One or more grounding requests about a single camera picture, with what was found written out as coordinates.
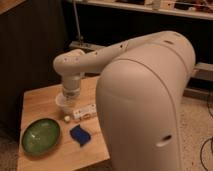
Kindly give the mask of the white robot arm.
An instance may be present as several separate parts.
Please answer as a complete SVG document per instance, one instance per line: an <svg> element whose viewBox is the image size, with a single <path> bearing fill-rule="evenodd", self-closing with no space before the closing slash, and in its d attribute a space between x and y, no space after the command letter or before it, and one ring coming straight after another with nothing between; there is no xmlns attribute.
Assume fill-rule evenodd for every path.
<svg viewBox="0 0 213 171"><path fill-rule="evenodd" d="M161 31L85 53L57 56L63 94L98 73L96 108L113 171L182 171L179 106L195 66L190 41Z"/></svg>

